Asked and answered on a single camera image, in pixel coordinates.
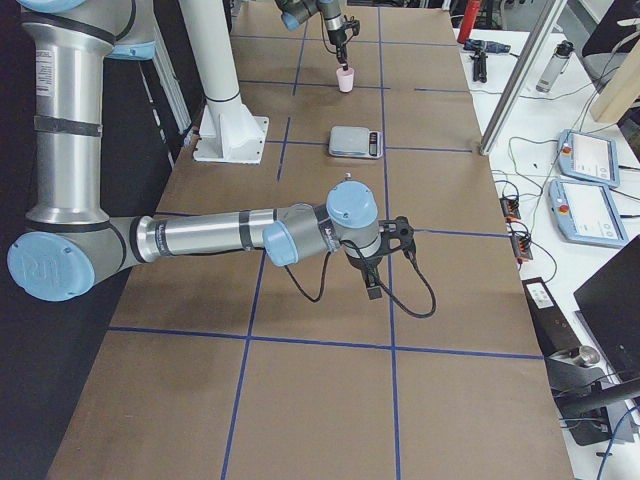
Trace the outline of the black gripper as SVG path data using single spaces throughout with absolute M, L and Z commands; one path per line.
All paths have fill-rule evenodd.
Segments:
M 346 33 L 343 17 L 333 17 L 324 19 L 325 30 L 328 34 L 329 42 L 333 46 L 337 46 L 337 60 L 342 69 L 348 69 L 348 53 L 346 42 Z
M 352 256 L 349 253 L 346 254 L 346 258 L 351 266 L 361 271 L 368 299 L 380 299 L 382 297 L 382 289 L 380 282 L 377 279 L 376 272 L 382 258 L 380 256 L 360 258 L 358 256 Z

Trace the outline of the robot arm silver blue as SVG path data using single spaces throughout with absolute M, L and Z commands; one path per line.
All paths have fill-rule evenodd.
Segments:
M 342 13 L 338 0 L 276 0 L 280 10 L 280 18 L 289 31 L 294 31 L 319 14 L 324 23 L 333 53 L 338 64 L 346 71 L 349 68 L 347 30 L 352 27 L 348 18 Z
M 66 301 L 134 265 L 162 257 L 266 248 L 287 267 L 339 250 L 380 295 L 377 266 L 392 253 L 393 222 L 378 220 L 370 189 L 345 180 L 325 204 L 154 220 L 110 218 L 100 204 L 104 59 L 152 59 L 154 1 L 16 1 L 35 51 L 37 203 L 29 231 L 10 247 L 11 277 L 33 297 Z M 204 90 L 199 161 L 257 164 L 269 120 L 241 98 L 223 1 L 178 1 Z M 340 1 L 276 1 L 289 30 L 320 14 L 347 73 L 347 29 L 359 22 Z

